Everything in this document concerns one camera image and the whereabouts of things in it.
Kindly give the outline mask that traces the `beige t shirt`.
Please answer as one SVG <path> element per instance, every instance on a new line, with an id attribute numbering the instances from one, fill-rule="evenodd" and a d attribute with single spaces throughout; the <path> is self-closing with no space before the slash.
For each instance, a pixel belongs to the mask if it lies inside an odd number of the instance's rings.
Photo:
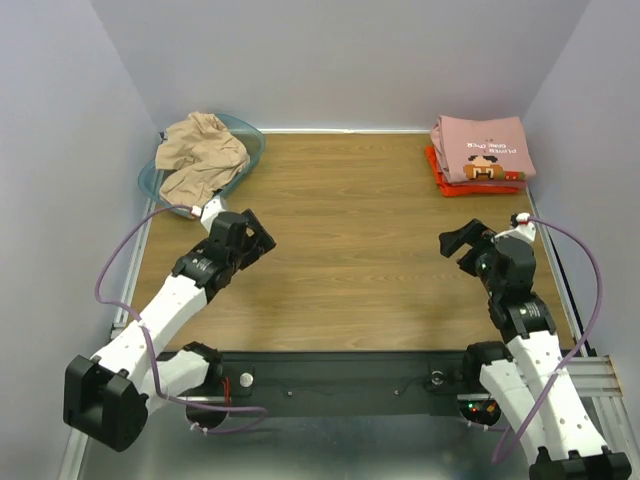
<path id="1" fill-rule="evenodd" d="M 155 167 L 170 172 L 159 190 L 169 204 L 204 206 L 250 161 L 245 145 L 214 114 L 192 112 L 166 135 Z"/>

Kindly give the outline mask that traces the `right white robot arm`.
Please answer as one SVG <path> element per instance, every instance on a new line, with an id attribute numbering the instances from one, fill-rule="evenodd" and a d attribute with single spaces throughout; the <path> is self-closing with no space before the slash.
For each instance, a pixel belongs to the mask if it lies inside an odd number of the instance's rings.
<path id="1" fill-rule="evenodd" d="M 472 390 L 485 389 L 508 421 L 493 463 L 520 446 L 532 479 L 628 479 L 631 462 L 625 453 L 612 451 L 594 426 L 568 370 L 588 337 L 582 335 L 562 353 L 551 313 L 533 290 L 533 242 L 543 223 L 518 213 L 502 232 L 473 219 L 439 235 L 446 258 L 469 248 L 457 264 L 481 281 L 489 316 L 502 337 L 468 346 L 460 378 Z"/>

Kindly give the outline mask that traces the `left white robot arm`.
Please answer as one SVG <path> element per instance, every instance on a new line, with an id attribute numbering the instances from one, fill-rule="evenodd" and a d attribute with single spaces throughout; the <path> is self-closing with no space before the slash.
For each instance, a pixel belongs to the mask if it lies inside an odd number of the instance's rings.
<path id="1" fill-rule="evenodd" d="M 221 354 L 200 343 L 158 358 L 180 328 L 203 310 L 232 277 L 275 248 L 254 212 L 208 204 L 194 210 L 208 235 L 180 257 L 141 311 L 119 303 L 132 322 L 91 357 L 76 356 L 64 374 L 62 418 L 68 426 L 116 452 L 129 448 L 149 416 L 168 403 L 228 416 L 267 410 L 233 406 Z"/>

